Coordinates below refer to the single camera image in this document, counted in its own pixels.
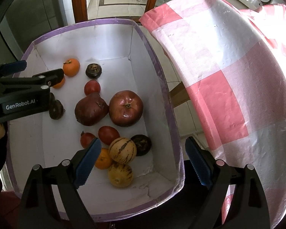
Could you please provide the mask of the large orange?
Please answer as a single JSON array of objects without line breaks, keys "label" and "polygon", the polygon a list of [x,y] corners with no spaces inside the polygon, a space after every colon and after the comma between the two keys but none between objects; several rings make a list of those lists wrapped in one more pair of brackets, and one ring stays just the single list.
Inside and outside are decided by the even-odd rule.
[{"label": "large orange", "polygon": [[74,77],[78,74],[80,62],[75,58],[69,58],[63,63],[63,71],[67,77]]}]

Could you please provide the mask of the large red tomato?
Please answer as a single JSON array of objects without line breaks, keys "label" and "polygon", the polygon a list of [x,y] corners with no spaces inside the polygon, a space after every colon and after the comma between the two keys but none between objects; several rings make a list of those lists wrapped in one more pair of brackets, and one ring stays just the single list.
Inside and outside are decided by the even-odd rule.
[{"label": "large red tomato", "polygon": [[90,95],[91,93],[100,93],[101,86],[98,81],[90,80],[84,86],[84,93],[86,96]]}]

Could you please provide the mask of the dark red wrinkled apple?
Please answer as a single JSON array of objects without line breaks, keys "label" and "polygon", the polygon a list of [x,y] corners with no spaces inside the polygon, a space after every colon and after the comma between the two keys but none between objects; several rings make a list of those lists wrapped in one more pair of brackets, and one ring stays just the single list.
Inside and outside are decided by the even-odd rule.
[{"label": "dark red wrinkled apple", "polygon": [[91,93],[79,100],[75,106],[76,120],[84,126],[93,126],[109,112],[109,106],[98,93]]}]

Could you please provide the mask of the small red tomato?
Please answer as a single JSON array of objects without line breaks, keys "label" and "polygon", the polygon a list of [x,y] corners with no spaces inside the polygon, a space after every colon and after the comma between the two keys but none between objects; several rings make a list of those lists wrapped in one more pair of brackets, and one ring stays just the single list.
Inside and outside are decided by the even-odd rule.
[{"label": "small red tomato", "polygon": [[120,134],[111,126],[102,126],[98,130],[98,136],[105,145],[109,146],[115,139],[120,137]]}]

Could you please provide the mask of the brown red apple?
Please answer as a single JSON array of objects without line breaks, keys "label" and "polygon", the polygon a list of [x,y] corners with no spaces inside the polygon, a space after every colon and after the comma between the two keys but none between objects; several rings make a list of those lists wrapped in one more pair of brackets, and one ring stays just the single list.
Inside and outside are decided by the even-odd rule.
[{"label": "brown red apple", "polygon": [[114,94],[109,102],[111,121],[119,127],[130,127],[142,117],[144,104],[141,98],[131,90],[122,90]]}]

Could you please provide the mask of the small orange mandarin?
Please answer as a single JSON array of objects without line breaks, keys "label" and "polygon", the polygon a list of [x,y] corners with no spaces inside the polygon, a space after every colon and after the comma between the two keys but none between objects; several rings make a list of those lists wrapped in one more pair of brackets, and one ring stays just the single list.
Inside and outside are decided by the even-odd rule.
[{"label": "small orange mandarin", "polygon": [[107,148],[102,148],[94,166],[99,170],[106,170],[112,165],[112,163],[113,160],[110,157],[109,150]]}]

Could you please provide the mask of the yellow striped melon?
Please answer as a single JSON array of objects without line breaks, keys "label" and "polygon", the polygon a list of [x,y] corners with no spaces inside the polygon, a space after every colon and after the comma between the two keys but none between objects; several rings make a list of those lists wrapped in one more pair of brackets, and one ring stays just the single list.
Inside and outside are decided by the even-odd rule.
[{"label": "yellow striped melon", "polygon": [[132,183],[133,170],[127,164],[114,163],[107,173],[110,183],[117,188],[126,188]]},{"label": "yellow striped melon", "polygon": [[120,137],[110,144],[108,151],[115,162],[128,164],[136,157],[137,147],[131,139]]}]

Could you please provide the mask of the dark wrinkled fruit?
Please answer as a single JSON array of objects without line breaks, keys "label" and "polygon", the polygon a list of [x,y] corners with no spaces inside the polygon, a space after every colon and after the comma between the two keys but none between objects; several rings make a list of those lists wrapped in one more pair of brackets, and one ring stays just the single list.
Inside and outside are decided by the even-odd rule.
[{"label": "dark wrinkled fruit", "polygon": [[49,107],[49,116],[51,119],[58,120],[63,117],[64,107],[59,100],[53,100]]},{"label": "dark wrinkled fruit", "polygon": [[137,134],[131,137],[137,149],[137,157],[146,155],[152,147],[151,139],[143,134]]},{"label": "dark wrinkled fruit", "polygon": [[55,100],[55,96],[52,92],[49,93],[49,102],[52,103]]}]

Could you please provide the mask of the medium orange mandarin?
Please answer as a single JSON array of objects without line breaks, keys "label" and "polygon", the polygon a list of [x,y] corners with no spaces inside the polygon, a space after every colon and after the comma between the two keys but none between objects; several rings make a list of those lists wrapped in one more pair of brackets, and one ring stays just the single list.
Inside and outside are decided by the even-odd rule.
[{"label": "medium orange mandarin", "polygon": [[65,84],[65,77],[63,77],[63,79],[61,80],[61,82],[55,84],[54,86],[52,86],[52,88],[54,89],[60,89],[62,88],[62,86]]}]

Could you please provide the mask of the white purple-rimmed box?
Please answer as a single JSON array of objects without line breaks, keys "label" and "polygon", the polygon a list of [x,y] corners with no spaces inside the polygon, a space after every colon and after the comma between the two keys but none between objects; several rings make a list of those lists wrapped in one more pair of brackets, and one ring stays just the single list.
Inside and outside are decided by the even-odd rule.
[{"label": "white purple-rimmed box", "polygon": [[94,168],[79,195],[94,221],[113,221],[135,216],[162,205],[184,185],[184,165],[174,110],[162,67],[146,36],[132,20],[99,19],[51,31],[27,48],[27,68],[21,77],[61,68],[68,58],[80,62],[80,71],[67,77],[53,94],[63,107],[63,117],[46,112],[10,121],[6,166],[12,187],[21,196],[34,165],[52,167],[70,159],[81,149],[80,134],[97,134],[112,126],[109,116],[93,126],[75,118],[75,106],[88,82],[86,67],[102,68],[98,79],[101,98],[110,102],[122,90],[135,92],[144,104],[140,120],[130,127],[118,127],[122,137],[144,134],[151,138],[151,150],[131,163],[134,179],[126,188],[114,187],[106,170]]}]

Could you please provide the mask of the tiny cherry tomato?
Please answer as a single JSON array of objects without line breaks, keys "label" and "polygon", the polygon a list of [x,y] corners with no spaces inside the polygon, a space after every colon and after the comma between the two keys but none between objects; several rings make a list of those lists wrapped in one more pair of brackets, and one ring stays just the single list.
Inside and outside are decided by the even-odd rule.
[{"label": "tiny cherry tomato", "polygon": [[86,149],[95,137],[96,136],[90,132],[82,131],[82,133],[80,134],[80,144],[82,148]]}]

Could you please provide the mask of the red white checkered tablecloth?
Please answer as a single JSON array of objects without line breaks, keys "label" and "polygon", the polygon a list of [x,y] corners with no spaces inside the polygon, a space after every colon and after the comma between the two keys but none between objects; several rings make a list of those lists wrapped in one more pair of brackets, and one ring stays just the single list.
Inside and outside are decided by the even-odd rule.
[{"label": "red white checkered tablecloth", "polygon": [[211,154],[255,167],[275,228],[286,215],[286,5],[172,0],[140,22],[173,62]]}]

